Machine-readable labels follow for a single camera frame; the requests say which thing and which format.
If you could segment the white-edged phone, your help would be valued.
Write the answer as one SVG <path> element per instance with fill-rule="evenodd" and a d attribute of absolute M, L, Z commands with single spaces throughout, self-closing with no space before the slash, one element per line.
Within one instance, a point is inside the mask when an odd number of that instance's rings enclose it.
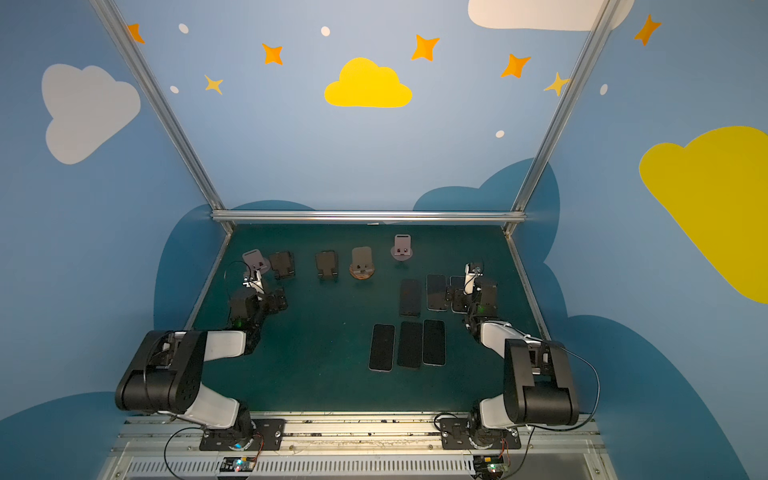
<path fill-rule="evenodd" d="M 465 289 L 464 276 L 452 276 L 450 278 L 448 296 L 453 313 L 466 314 L 468 312 L 468 296 Z"/>

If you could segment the black folding phone stand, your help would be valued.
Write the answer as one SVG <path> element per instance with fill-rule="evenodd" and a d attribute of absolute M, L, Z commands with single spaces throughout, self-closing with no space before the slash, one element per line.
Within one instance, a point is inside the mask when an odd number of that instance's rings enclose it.
<path fill-rule="evenodd" d="M 268 257 L 271 270 L 276 280 L 283 280 L 295 276 L 295 261 L 291 251 L 278 251 Z"/>

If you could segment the grey round stand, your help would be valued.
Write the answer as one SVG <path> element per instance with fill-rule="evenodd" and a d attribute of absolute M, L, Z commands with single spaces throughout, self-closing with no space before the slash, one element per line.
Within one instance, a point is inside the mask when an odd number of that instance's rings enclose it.
<path fill-rule="evenodd" d="M 396 234 L 391 248 L 392 257 L 398 262 L 405 262 L 412 258 L 412 237 L 410 234 Z"/>
<path fill-rule="evenodd" d="M 259 249 L 247 251 L 242 254 L 241 258 L 254 273 L 266 274 L 271 270 L 269 259 Z"/>

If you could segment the light blue phone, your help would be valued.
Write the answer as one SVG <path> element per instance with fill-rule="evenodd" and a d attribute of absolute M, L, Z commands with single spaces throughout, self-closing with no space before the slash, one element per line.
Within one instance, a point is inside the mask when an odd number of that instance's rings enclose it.
<path fill-rule="evenodd" d="M 422 361 L 425 365 L 444 366 L 446 363 L 446 328 L 443 321 L 423 323 Z"/>

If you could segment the dark phone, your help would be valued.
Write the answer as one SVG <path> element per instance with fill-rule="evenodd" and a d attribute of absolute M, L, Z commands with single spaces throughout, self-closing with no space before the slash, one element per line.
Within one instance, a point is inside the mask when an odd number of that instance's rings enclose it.
<path fill-rule="evenodd" d="M 417 279 L 403 279 L 400 284 L 399 315 L 419 317 L 422 286 Z"/>
<path fill-rule="evenodd" d="M 423 326 L 420 322 L 403 321 L 398 340 L 397 364 L 419 369 L 422 365 Z"/>

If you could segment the pink-edged phone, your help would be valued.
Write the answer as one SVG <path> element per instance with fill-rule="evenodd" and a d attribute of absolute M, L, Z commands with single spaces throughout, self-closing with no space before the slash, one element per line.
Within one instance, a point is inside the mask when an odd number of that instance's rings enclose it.
<path fill-rule="evenodd" d="M 396 328 L 391 324 L 375 324 L 372 331 L 368 368 L 375 372 L 390 372 L 394 362 Z"/>

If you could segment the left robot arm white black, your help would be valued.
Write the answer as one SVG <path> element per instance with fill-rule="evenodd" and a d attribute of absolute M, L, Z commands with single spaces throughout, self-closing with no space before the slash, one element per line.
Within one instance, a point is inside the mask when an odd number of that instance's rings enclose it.
<path fill-rule="evenodd" d="M 282 288 L 243 287 L 230 298 L 223 330 L 148 332 L 118 383 L 117 408 L 171 415 L 219 436 L 226 449 L 248 449 L 257 433 L 247 404 L 205 386 L 204 365 L 252 354 L 266 318 L 287 307 Z"/>

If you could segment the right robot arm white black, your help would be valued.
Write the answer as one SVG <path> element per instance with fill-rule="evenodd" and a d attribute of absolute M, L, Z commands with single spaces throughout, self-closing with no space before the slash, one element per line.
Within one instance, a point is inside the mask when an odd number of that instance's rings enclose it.
<path fill-rule="evenodd" d="M 577 427 L 579 400 L 567 349 L 527 334 L 498 315 L 497 283 L 473 275 L 453 284 L 448 298 L 477 343 L 503 360 L 502 392 L 478 401 L 467 424 L 474 439 L 520 425 L 546 430 Z"/>

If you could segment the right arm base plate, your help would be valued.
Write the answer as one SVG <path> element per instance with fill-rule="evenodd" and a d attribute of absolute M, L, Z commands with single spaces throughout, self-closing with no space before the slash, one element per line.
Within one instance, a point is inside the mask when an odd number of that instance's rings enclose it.
<path fill-rule="evenodd" d="M 487 429 L 469 417 L 438 416 L 436 426 L 444 450 L 518 450 L 517 430 Z"/>

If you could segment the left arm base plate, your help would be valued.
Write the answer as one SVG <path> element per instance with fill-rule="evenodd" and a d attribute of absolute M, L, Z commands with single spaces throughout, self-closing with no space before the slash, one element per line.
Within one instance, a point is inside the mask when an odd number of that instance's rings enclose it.
<path fill-rule="evenodd" d="M 286 420 L 282 418 L 255 418 L 251 426 L 239 429 L 205 430 L 199 444 L 204 452 L 277 451 L 280 449 Z"/>

